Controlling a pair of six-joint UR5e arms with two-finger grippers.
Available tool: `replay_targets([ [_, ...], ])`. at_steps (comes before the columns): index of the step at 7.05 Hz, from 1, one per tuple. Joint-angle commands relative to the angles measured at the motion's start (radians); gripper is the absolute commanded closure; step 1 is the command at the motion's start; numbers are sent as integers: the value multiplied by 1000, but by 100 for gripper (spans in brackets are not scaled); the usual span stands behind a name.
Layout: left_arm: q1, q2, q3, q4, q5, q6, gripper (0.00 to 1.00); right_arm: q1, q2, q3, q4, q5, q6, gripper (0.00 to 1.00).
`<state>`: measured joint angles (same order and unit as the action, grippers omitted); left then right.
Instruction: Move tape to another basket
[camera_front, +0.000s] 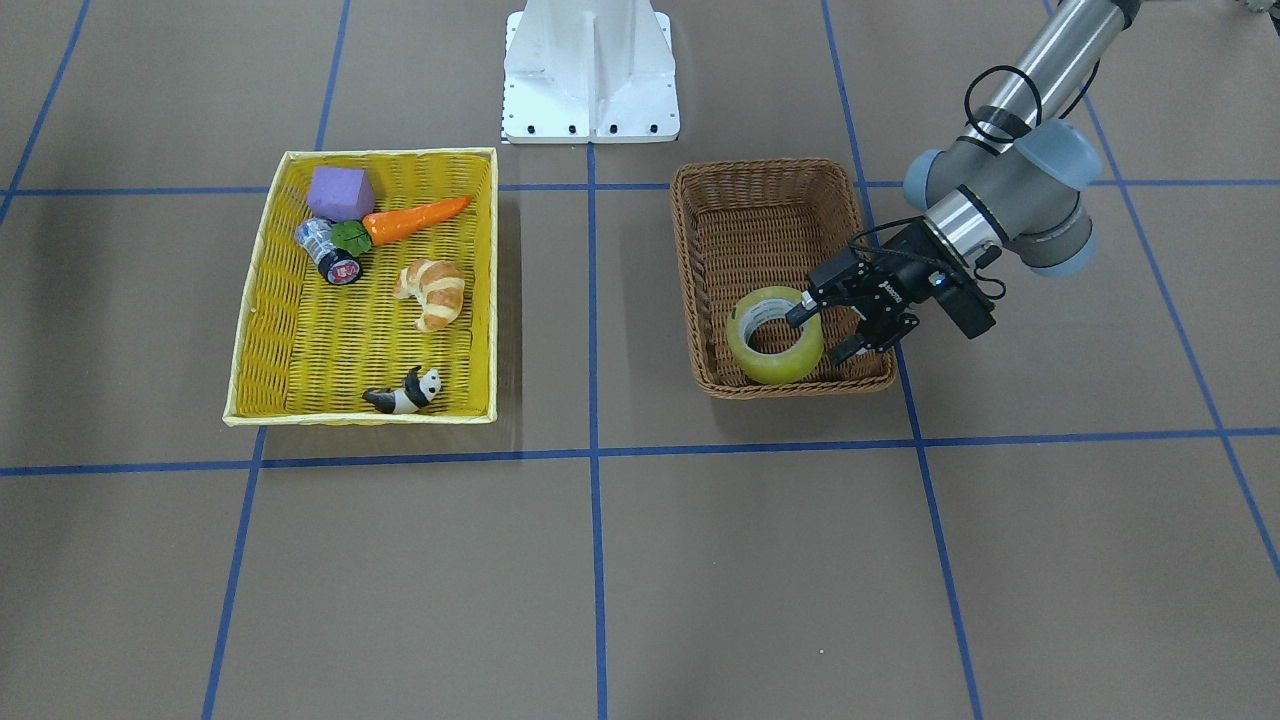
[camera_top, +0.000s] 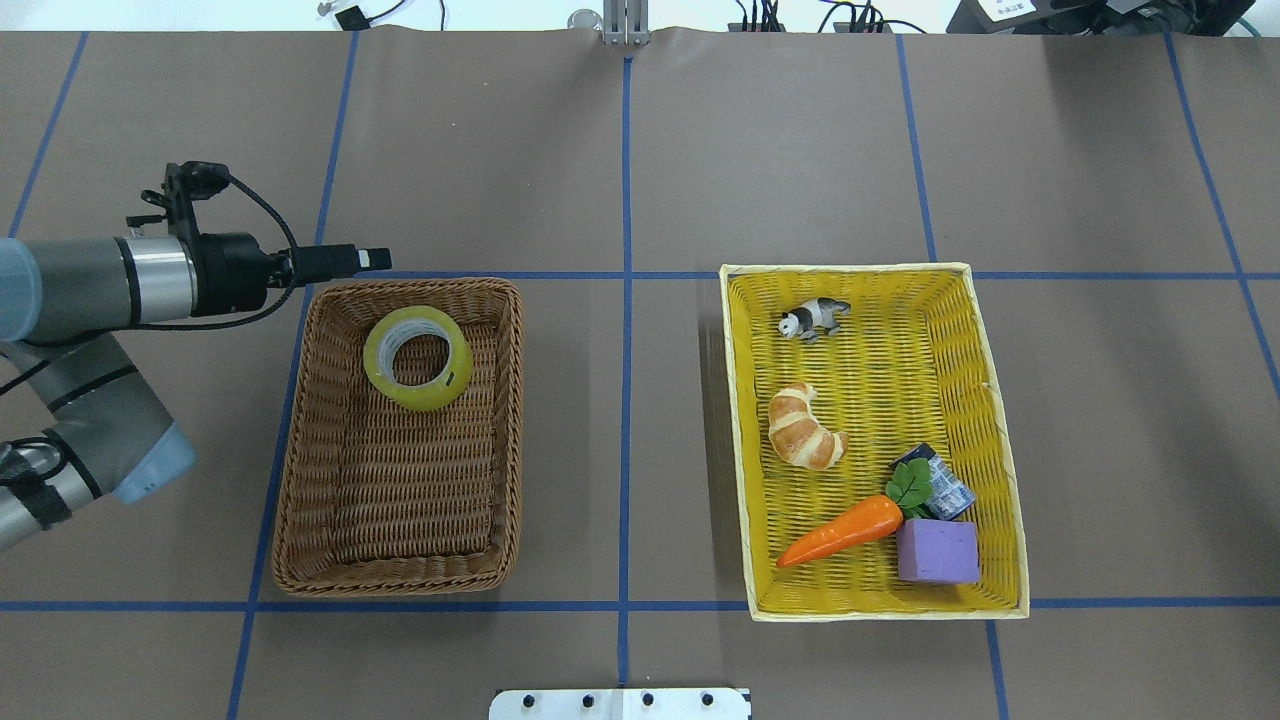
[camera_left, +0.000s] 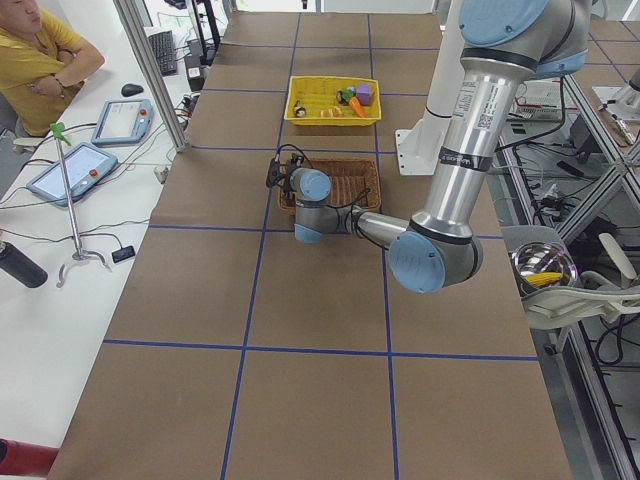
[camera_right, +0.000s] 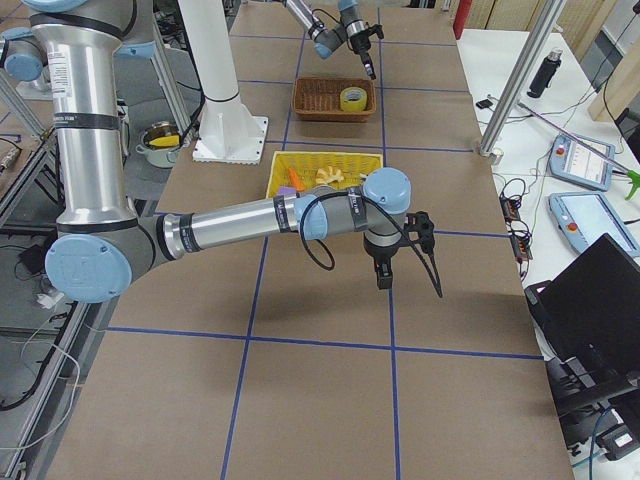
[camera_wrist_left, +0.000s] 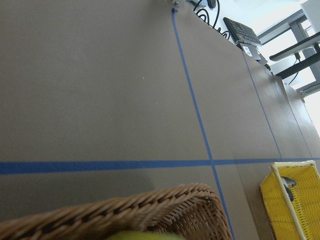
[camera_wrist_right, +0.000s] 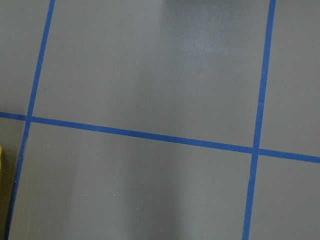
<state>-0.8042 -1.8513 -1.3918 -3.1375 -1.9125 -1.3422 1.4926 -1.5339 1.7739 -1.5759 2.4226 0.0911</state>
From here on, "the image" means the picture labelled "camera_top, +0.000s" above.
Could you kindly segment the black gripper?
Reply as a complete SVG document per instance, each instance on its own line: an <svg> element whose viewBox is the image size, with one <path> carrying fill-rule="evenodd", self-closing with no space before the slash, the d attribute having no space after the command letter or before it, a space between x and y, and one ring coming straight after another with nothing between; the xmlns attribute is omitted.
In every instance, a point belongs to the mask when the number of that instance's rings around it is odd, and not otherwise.
<svg viewBox="0 0 1280 720"><path fill-rule="evenodd" d="M265 252L247 233L198 233L189 245L196 290L191 315L265 311L287 302L293 281L334 281L392 269L389 249L320 245Z"/></svg>

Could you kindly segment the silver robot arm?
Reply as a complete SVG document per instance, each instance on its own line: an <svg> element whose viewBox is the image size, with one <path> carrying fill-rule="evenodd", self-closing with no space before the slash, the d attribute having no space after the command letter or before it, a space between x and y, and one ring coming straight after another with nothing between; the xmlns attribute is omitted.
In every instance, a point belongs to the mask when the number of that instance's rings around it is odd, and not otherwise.
<svg viewBox="0 0 1280 720"><path fill-rule="evenodd" d="M195 448L115 338L253 313L270 290L387 270L388 249L264 252L246 233L3 241L3 356L52 415L3 442L3 547L96 498L133 503L186 474Z"/></svg>

